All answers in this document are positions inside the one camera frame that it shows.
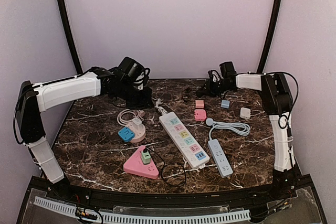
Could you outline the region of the light blue cube adapter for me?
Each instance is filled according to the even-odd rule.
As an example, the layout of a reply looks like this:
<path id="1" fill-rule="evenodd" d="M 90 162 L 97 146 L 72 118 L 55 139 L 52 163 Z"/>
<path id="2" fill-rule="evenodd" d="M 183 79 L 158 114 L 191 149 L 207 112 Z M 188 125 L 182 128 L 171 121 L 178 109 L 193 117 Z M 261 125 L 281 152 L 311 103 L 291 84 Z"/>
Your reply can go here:
<path id="1" fill-rule="evenodd" d="M 224 108 L 224 109 L 228 109 L 230 107 L 230 101 L 228 101 L 228 100 L 221 100 L 220 107 Z"/>

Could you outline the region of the peach cube plug adapter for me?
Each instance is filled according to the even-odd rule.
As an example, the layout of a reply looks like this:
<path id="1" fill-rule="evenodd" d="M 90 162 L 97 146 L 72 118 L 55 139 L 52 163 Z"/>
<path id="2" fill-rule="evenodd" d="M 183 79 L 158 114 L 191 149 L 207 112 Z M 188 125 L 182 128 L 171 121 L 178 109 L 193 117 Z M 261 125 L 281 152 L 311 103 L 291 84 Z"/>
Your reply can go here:
<path id="1" fill-rule="evenodd" d="M 205 106 L 205 103 L 203 100 L 196 100 L 195 101 L 195 108 L 196 109 L 203 109 Z"/>

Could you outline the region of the pink square plug adapter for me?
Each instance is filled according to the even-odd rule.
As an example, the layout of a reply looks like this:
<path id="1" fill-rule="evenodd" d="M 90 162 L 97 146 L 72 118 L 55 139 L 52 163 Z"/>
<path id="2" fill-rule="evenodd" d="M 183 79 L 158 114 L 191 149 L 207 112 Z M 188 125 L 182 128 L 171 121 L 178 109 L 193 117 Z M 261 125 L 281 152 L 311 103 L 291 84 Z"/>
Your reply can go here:
<path id="1" fill-rule="evenodd" d="M 204 109 L 195 109 L 194 118 L 196 122 L 204 122 L 207 118 L 206 111 Z"/>

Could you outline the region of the white cube plug adapter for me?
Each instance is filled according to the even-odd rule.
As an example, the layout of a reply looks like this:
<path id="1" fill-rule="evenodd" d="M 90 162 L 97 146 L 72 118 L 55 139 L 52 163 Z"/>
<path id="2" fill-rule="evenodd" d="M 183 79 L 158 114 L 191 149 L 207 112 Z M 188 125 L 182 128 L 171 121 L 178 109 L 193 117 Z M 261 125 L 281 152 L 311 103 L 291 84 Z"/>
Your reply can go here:
<path id="1" fill-rule="evenodd" d="M 242 118 L 242 119 L 247 119 L 249 120 L 250 117 L 251 117 L 251 110 L 249 108 L 241 108 L 240 109 L 240 114 L 239 116 Z"/>

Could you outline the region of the blue square plug adapter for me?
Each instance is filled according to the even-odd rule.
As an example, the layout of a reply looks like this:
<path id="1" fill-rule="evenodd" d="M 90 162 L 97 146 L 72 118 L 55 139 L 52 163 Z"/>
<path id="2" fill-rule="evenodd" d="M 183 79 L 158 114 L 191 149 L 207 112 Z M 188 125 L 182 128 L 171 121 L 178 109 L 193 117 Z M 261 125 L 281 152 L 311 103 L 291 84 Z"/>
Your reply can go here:
<path id="1" fill-rule="evenodd" d="M 127 126 L 123 127 L 119 132 L 118 132 L 119 137 L 126 143 L 130 142 L 133 140 L 135 137 L 135 133 Z"/>

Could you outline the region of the round pink power socket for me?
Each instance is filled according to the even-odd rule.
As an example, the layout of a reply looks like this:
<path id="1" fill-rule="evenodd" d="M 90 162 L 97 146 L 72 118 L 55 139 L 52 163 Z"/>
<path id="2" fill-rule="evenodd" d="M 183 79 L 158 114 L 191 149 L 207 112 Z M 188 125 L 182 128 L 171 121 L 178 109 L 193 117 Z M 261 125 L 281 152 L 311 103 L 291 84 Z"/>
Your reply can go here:
<path id="1" fill-rule="evenodd" d="M 134 133 L 134 137 L 130 140 L 131 143 L 140 143 L 146 137 L 146 129 L 143 123 L 130 122 L 126 127 Z"/>

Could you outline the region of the white multi-socket power strip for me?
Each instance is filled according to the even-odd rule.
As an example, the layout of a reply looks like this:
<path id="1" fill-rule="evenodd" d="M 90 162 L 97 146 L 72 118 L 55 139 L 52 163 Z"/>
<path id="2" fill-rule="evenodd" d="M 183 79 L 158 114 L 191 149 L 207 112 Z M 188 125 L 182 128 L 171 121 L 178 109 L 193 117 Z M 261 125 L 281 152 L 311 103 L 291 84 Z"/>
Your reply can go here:
<path id="1" fill-rule="evenodd" d="M 209 155 L 177 115 L 169 112 L 160 116 L 159 121 L 190 167 L 192 169 L 204 168 L 210 160 Z"/>

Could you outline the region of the green charger adapter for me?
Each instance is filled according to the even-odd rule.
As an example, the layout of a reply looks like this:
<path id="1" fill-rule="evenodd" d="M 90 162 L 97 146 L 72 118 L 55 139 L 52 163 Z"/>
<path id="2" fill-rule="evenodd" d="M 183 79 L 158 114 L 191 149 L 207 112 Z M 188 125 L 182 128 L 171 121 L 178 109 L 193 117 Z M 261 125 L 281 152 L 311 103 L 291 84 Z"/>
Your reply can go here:
<path id="1" fill-rule="evenodd" d="M 141 151 L 141 160 L 144 165 L 148 165 L 151 162 L 150 152 L 146 148 Z"/>

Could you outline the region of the pink triangular power socket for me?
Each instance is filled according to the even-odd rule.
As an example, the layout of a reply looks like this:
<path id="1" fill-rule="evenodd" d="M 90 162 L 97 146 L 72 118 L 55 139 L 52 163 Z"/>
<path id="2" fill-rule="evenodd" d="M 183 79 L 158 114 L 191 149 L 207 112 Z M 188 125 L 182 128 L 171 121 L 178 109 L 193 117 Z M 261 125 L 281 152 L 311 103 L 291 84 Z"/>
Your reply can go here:
<path id="1" fill-rule="evenodd" d="M 141 145 L 138 149 L 131 155 L 130 158 L 123 164 L 123 170 L 129 174 L 157 179 L 159 177 L 159 171 L 151 158 L 151 162 L 148 165 L 144 165 L 141 160 L 141 151 L 146 147 Z"/>

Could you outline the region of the light blue power strip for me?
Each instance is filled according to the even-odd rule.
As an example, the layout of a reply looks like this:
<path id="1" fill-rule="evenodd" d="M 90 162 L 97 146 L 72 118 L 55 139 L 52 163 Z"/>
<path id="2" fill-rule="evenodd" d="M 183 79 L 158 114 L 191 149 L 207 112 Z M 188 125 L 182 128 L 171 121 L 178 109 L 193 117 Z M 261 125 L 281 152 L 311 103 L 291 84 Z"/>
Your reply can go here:
<path id="1" fill-rule="evenodd" d="M 208 141 L 208 148 L 217 166 L 219 174 L 222 178 L 229 177 L 233 174 L 230 163 L 217 139 Z"/>

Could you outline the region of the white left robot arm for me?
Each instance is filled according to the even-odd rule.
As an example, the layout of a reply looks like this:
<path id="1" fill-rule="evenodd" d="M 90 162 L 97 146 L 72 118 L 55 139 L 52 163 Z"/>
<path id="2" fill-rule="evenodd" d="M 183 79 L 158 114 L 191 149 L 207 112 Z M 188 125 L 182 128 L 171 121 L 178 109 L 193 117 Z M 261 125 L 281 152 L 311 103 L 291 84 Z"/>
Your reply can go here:
<path id="1" fill-rule="evenodd" d="M 46 139 L 41 113 L 64 103 L 101 95 L 124 100 L 128 109 L 152 108 L 152 90 L 146 86 L 148 73 L 148 68 L 128 71 L 121 67 L 109 70 L 92 67 L 83 74 L 47 83 L 22 83 L 14 108 L 14 138 L 19 145 L 28 147 L 61 200 L 71 200 L 74 189 L 67 184 L 67 177 Z"/>

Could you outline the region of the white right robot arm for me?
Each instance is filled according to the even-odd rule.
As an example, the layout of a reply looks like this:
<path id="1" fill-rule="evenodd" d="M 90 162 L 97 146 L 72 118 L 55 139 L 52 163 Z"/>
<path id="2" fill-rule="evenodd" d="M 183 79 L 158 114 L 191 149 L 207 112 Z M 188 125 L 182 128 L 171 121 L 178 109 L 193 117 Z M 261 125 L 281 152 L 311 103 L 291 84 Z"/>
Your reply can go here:
<path id="1" fill-rule="evenodd" d="M 284 72 L 272 73 L 230 73 L 215 77 L 213 70 L 209 78 L 196 91 L 197 97 L 204 95 L 218 97 L 226 91 L 251 89 L 259 92 L 263 109 L 269 116 L 275 143 L 274 169 L 289 171 L 295 166 L 292 147 L 291 113 L 297 98 L 293 98 Z"/>

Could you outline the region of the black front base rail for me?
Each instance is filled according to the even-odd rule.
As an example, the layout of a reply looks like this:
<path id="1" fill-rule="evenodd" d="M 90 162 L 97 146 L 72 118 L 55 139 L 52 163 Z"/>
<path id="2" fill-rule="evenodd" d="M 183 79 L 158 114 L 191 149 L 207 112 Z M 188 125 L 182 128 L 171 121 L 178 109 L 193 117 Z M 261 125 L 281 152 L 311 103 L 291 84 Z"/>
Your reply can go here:
<path id="1" fill-rule="evenodd" d="M 327 223 L 310 175 L 210 193 L 144 194 L 32 177 L 17 223 Z"/>

